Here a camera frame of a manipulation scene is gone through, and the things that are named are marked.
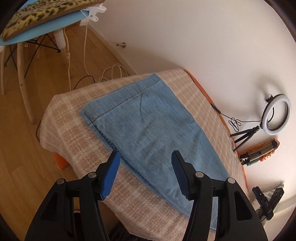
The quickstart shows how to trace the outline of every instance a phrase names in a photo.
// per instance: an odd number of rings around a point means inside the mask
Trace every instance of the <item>wooden chair leg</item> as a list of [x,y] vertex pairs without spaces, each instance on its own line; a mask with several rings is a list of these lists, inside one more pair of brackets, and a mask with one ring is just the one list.
[[36,52],[36,58],[37,59],[40,59],[41,58],[41,55],[40,55],[40,47],[39,47],[39,49],[37,50],[37,52]]
[[35,118],[31,109],[31,105],[28,98],[28,93],[25,83],[25,74],[24,74],[24,52],[23,52],[23,43],[17,44],[17,75],[20,83],[20,91],[22,93],[22,99],[26,107],[27,114],[32,124],[35,123]]
[[6,56],[6,49],[7,46],[4,45],[3,46],[3,50],[2,50],[2,57],[1,57],[1,92],[2,95],[4,95],[4,65],[5,65],[5,56]]

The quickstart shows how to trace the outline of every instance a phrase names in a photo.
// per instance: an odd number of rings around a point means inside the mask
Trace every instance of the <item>electronic device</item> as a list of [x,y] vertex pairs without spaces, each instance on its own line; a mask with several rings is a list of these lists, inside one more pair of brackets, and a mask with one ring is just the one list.
[[[289,121],[289,119],[291,117],[291,102],[290,102],[289,98],[287,96],[285,96],[284,94],[278,94],[276,96],[271,95],[270,98],[266,99],[266,102],[267,102],[267,105],[266,105],[266,107],[265,107],[265,109],[263,111],[261,121],[260,121],[260,124],[258,126],[255,126],[252,129],[247,129],[247,130],[244,130],[244,131],[238,131],[238,132],[230,135],[230,137],[235,137],[235,136],[244,134],[243,136],[239,137],[238,139],[236,139],[234,141],[234,143],[238,143],[240,141],[242,141],[242,142],[237,147],[235,147],[233,149],[233,152],[235,152],[237,149],[239,149],[244,143],[246,143],[260,129],[263,129],[263,131],[268,135],[276,135],[279,132],[281,132],[285,128],[285,126],[287,125],[287,123],[288,123],[288,121]],[[276,104],[278,104],[279,102],[285,102],[286,103],[285,117],[284,117],[283,121],[276,128],[270,129],[268,127],[268,123],[271,121],[271,119],[274,116],[274,106]],[[214,106],[213,104],[211,104],[211,106],[213,107],[213,109],[217,113],[219,113],[219,114],[221,114],[223,116],[226,116],[226,115],[222,114],[221,111],[216,106]],[[273,111],[273,115],[272,115],[271,119],[268,120],[268,116],[269,116],[271,111]],[[226,117],[231,120],[231,121],[229,121],[230,124],[232,124],[232,125],[236,124],[237,125],[236,126],[237,130],[238,130],[238,126],[241,125],[241,122],[256,122],[256,121],[241,121],[241,120],[236,120],[234,118],[230,118],[228,116],[226,116]]]
[[265,195],[261,192],[259,187],[254,187],[252,191],[255,194],[258,203],[260,204],[260,208],[256,210],[259,219],[261,221],[264,219],[271,220],[274,216],[273,211],[284,194],[283,188],[277,188],[269,201],[267,197],[265,197]]

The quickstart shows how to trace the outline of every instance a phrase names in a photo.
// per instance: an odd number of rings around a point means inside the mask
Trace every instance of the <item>clamp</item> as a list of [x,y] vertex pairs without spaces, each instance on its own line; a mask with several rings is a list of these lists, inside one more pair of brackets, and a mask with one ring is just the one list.
[[107,8],[104,7],[103,4],[101,3],[101,4],[91,6],[91,7],[84,8],[83,10],[89,11],[89,15],[87,16],[87,18],[89,20],[97,22],[99,20],[99,18],[96,16],[96,14],[98,12],[101,12],[101,13],[106,12]]
[[79,197],[83,240],[109,241],[97,200],[110,194],[119,164],[120,154],[113,151],[107,162],[82,179],[58,179],[37,210],[25,241],[77,241],[74,197]]
[[234,178],[211,179],[185,162],[177,150],[172,153],[172,166],[182,194],[194,200],[183,241],[207,241],[213,197],[218,197],[215,241],[268,240],[258,215]]

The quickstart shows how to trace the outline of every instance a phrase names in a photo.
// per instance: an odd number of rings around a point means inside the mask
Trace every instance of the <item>leopard print cushion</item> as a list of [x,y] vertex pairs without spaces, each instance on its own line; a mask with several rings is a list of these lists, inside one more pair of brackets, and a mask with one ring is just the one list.
[[62,15],[103,3],[105,0],[39,0],[18,10],[6,25],[3,41]]

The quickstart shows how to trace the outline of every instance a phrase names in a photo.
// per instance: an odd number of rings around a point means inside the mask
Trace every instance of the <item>white cable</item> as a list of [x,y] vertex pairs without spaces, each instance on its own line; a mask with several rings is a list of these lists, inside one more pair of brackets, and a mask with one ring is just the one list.
[[114,69],[114,67],[118,67],[118,68],[119,68],[119,70],[120,70],[120,78],[122,78],[122,70],[121,70],[121,68],[124,69],[124,71],[125,71],[125,73],[126,73],[127,76],[131,76],[130,73],[129,73],[129,71],[128,71],[124,66],[122,66],[121,64],[114,64],[112,67],[106,68],[106,69],[103,71],[102,77],[99,79],[98,83],[101,82],[102,80],[107,80],[107,81],[108,81],[108,79],[106,79],[106,78],[104,77],[104,74],[105,74],[105,72],[106,72],[108,69],[111,69],[111,79],[113,79],[113,69]]
[[84,14],[84,12],[82,10],[80,10],[80,12],[85,16],[86,18],[86,29],[85,29],[85,39],[84,39],[84,54],[83,54],[83,62],[84,62],[84,68],[85,68],[85,71],[87,72],[88,75],[89,72],[87,71],[87,68],[86,68],[86,64],[85,64],[85,47],[86,47],[86,39],[87,39],[87,26],[88,26],[88,23],[89,23],[89,19],[87,18],[87,16]]
[[67,37],[65,28],[64,28],[64,34],[65,34],[66,41],[67,41],[68,78],[69,78],[69,87],[70,87],[70,91],[71,91],[69,41],[68,41],[68,37]]
[[[84,62],[84,68],[85,68],[85,71],[87,72],[88,75],[90,75],[89,72],[87,71],[86,64],[85,64],[85,48],[86,48],[86,38],[87,38],[87,26],[88,26],[89,19],[87,18],[87,16],[84,14],[84,12],[83,12],[82,10],[80,10],[80,12],[81,12],[81,13],[85,16],[85,18],[86,18],[86,30],[85,30],[85,40],[84,40],[84,55],[83,55],[83,62]],[[99,83],[99,82],[101,82],[102,80],[107,80],[107,81],[108,81],[108,79],[104,78],[104,74],[105,74],[106,70],[108,70],[108,69],[111,69],[111,79],[113,79],[113,68],[114,68],[114,67],[118,67],[118,68],[119,68],[119,70],[120,70],[120,78],[122,78],[122,70],[121,70],[121,68],[124,69],[124,71],[126,72],[126,75],[127,75],[127,76],[131,76],[130,73],[129,73],[129,71],[128,71],[124,66],[122,66],[121,64],[114,64],[112,67],[109,67],[109,68],[105,69],[105,70],[103,71],[102,77],[101,77],[99,80],[95,80],[95,82]]]

